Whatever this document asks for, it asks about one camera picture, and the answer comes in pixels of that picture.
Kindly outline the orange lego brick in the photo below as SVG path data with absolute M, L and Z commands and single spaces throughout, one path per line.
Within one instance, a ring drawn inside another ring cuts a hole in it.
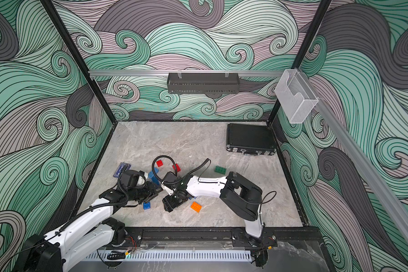
M 192 202 L 190 208 L 194 210 L 196 213 L 199 213 L 202 209 L 202 205 L 198 204 L 197 202 Z

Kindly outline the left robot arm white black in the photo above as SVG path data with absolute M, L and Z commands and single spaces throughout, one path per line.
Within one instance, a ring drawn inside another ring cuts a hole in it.
M 15 272 L 67 272 L 97 249 L 121 247 L 129 236 L 125 224 L 112 217 L 123 207 L 137 207 L 162 188 L 151 181 L 135 188 L 118 185 L 103 192 L 86 210 L 62 226 L 27 239 L 16 253 Z

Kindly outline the green lego brick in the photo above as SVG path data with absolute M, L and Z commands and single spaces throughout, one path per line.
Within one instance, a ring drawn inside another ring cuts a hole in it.
M 214 172 L 225 175 L 226 172 L 227 172 L 227 169 L 217 165 L 217 166 L 215 166 Z

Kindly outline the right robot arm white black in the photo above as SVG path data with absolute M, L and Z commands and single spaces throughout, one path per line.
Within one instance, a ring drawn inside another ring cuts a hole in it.
M 170 172 L 160 184 L 168 193 L 163 198 L 165 211 L 172 212 L 190 198 L 218 198 L 244 220 L 249 244 L 253 247 L 262 244 L 262 189 L 244 176 L 230 172 L 219 178 L 201 178 L 191 173 L 177 177 Z

